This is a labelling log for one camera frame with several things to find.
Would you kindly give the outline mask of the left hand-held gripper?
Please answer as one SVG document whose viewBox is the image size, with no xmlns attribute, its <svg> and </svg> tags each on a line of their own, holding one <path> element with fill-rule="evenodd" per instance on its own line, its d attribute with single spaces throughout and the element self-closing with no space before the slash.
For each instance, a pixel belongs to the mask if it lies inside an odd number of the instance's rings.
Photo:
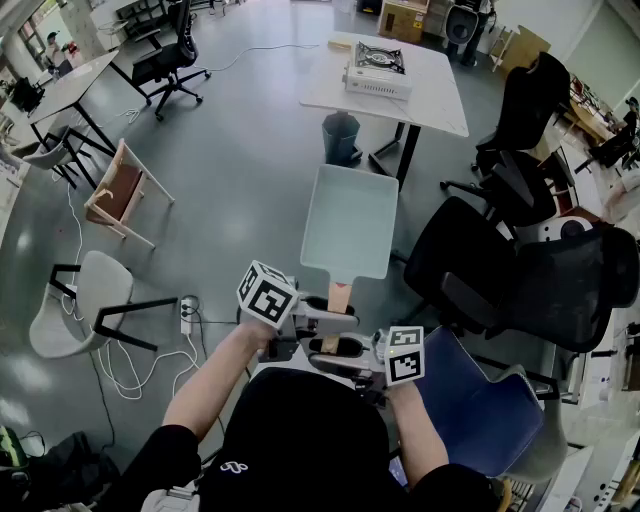
<svg viewBox="0 0 640 512">
<path fill-rule="evenodd" d="M 291 347 L 296 348 L 304 334 L 335 335 L 359 326 L 357 316 L 328 312 L 326 298 L 301 295 L 283 272 L 257 260 L 250 263 L 236 296 L 237 324 L 253 318 L 276 330 L 276 338 L 262 353 L 267 360 L 277 356 L 286 360 Z"/>
</svg>

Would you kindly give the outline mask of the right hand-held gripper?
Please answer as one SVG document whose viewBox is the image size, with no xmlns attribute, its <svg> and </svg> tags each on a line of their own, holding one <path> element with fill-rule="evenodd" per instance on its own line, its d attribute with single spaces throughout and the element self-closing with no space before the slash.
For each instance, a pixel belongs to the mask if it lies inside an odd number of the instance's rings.
<svg viewBox="0 0 640 512">
<path fill-rule="evenodd" d="M 345 333 L 339 338 L 340 355 L 313 353 L 309 363 L 334 375 L 357 375 L 356 389 L 365 401 L 384 401 L 384 392 L 420 379 L 425 372 L 424 328 L 393 326 L 369 338 Z"/>
</svg>

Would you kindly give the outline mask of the rectangular pan with wooden handle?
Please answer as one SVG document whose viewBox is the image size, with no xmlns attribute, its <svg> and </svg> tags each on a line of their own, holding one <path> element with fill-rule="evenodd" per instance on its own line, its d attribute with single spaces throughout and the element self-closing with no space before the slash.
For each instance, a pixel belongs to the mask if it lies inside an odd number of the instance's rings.
<svg viewBox="0 0 640 512">
<path fill-rule="evenodd" d="M 398 181 L 376 173 L 322 165 L 316 175 L 300 263 L 329 275 L 330 313 L 344 314 L 354 281 L 386 277 Z"/>
</svg>

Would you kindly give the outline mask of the portable gas stove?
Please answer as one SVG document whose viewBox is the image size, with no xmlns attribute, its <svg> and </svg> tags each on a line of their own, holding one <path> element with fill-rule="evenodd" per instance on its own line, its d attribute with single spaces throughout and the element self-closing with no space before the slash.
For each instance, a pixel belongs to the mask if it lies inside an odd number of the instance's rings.
<svg viewBox="0 0 640 512">
<path fill-rule="evenodd" d="M 408 101 L 412 92 L 400 49 L 355 44 L 342 77 L 345 90 Z"/>
</svg>

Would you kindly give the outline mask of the person's left forearm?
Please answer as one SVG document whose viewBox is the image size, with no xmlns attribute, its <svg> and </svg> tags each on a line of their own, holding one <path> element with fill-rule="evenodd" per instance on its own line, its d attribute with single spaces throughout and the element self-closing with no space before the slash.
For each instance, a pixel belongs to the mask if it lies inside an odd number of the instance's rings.
<svg viewBox="0 0 640 512">
<path fill-rule="evenodd" d="M 236 382 L 254 355 L 276 337 L 258 320 L 236 326 L 169 403 L 162 425 L 182 426 L 202 441 L 223 410 Z"/>
</svg>

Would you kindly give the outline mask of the person's right forearm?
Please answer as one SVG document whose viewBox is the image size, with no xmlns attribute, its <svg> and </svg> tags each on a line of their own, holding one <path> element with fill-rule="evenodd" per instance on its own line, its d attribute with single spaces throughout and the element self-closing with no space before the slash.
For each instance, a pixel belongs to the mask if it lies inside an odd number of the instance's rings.
<svg viewBox="0 0 640 512">
<path fill-rule="evenodd" d="M 389 388 L 387 398 L 399 432 L 405 474 L 414 488 L 424 476 L 449 463 L 448 453 L 413 381 Z"/>
</svg>

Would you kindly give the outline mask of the person's light trousers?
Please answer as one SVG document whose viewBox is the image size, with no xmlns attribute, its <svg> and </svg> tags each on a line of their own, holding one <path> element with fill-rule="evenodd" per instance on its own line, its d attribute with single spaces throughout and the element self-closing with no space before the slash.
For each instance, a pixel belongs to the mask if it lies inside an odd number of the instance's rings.
<svg viewBox="0 0 640 512">
<path fill-rule="evenodd" d="M 307 373 L 319 374 L 320 371 L 313 367 L 304 351 L 302 345 L 298 344 L 296 348 L 291 347 L 292 352 L 289 353 L 286 360 L 277 356 L 276 359 L 266 359 L 266 355 L 262 354 L 258 360 L 256 368 L 252 371 L 251 380 L 257 377 L 257 375 L 269 368 L 280 368 L 288 370 L 300 370 Z"/>
</svg>

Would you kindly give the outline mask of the person's black shirt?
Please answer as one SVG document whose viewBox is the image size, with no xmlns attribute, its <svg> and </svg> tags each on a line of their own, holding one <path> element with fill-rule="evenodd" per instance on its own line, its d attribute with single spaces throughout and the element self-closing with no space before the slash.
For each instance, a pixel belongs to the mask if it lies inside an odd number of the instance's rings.
<svg viewBox="0 0 640 512">
<path fill-rule="evenodd" d="M 187 427 L 156 429 L 101 499 L 99 512 L 141 512 L 149 493 L 198 479 L 200 512 L 496 512 L 489 480 L 441 466 L 407 491 L 389 471 L 378 411 L 348 387 L 283 368 L 241 394 L 207 469 Z"/>
</svg>

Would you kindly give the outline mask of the blue chair grey shell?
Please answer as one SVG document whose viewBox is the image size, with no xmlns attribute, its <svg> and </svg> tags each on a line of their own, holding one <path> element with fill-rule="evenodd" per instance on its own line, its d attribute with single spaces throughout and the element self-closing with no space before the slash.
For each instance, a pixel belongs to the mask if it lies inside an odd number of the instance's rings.
<svg viewBox="0 0 640 512">
<path fill-rule="evenodd" d="M 557 474 L 568 444 L 555 379 L 470 354 L 445 327 L 424 347 L 416 386 L 451 463 L 528 484 Z"/>
</svg>

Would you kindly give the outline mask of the black mesh office chair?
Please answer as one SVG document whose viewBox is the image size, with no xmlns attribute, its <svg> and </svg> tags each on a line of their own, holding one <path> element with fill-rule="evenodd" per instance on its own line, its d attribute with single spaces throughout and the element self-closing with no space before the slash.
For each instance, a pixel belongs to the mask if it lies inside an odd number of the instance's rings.
<svg viewBox="0 0 640 512">
<path fill-rule="evenodd" d="M 640 251 L 617 227 L 515 246 L 475 208 L 448 198 L 425 226 L 405 283 L 444 326 L 491 339 L 513 330 L 594 350 L 616 309 L 640 292 Z"/>
</svg>

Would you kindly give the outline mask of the white black round shell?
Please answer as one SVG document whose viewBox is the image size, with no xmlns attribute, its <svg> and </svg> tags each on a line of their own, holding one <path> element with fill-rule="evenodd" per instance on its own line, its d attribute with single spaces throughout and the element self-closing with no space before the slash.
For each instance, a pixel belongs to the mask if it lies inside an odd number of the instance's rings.
<svg viewBox="0 0 640 512">
<path fill-rule="evenodd" d="M 463 4 L 452 4 L 445 20 L 445 34 L 449 43 L 464 45 L 473 37 L 479 13 Z"/>
<path fill-rule="evenodd" d="M 541 227 L 541 240 L 566 240 L 574 238 L 593 228 L 592 224 L 579 216 L 556 217 L 546 221 Z"/>
</svg>

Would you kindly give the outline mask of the small wooden chair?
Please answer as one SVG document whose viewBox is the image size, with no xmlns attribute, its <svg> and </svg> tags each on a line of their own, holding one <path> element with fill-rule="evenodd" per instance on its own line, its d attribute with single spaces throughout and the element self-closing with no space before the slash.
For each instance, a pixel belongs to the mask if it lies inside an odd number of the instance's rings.
<svg viewBox="0 0 640 512">
<path fill-rule="evenodd" d="M 175 198 L 121 138 L 100 183 L 84 203 L 86 220 L 106 227 L 122 239 L 133 237 L 154 250 L 154 243 L 128 225 L 138 203 L 145 197 L 144 187 L 147 183 L 154 185 L 170 206 L 174 204 Z"/>
</svg>

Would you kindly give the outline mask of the black backpack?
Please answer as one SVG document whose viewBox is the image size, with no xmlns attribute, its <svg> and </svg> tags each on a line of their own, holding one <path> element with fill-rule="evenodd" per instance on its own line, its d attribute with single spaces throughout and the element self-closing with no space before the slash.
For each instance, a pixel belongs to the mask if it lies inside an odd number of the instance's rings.
<svg viewBox="0 0 640 512">
<path fill-rule="evenodd" d="M 31 484 L 24 502 L 27 512 L 45 512 L 65 505 L 90 506 L 119 478 L 105 453 L 95 452 L 84 432 L 76 432 L 43 456 L 29 462 Z"/>
</svg>

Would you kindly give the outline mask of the cardboard box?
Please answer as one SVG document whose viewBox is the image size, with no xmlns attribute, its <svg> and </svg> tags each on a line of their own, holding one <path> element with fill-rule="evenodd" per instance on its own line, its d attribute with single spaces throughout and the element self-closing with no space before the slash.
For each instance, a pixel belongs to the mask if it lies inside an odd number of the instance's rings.
<svg viewBox="0 0 640 512">
<path fill-rule="evenodd" d="M 418 44 L 422 40 L 429 1 L 383 0 L 378 34 L 398 41 Z"/>
</svg>

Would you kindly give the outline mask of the wooden cabinet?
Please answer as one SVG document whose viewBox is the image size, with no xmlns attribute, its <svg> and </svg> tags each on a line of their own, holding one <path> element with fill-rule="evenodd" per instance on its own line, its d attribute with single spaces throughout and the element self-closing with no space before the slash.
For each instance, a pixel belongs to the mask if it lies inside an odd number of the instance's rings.
<svg viewBox="0 0 640 512">
<path fill-rule="evenodd" d="M 507 75 L 516 67 L 529 68 L 540 52 L 548 52 L 550 48 L 550 43 L 522 25 L 504 27 L 489 53 L 492 71 L 501 69 Z"/>
</svg>

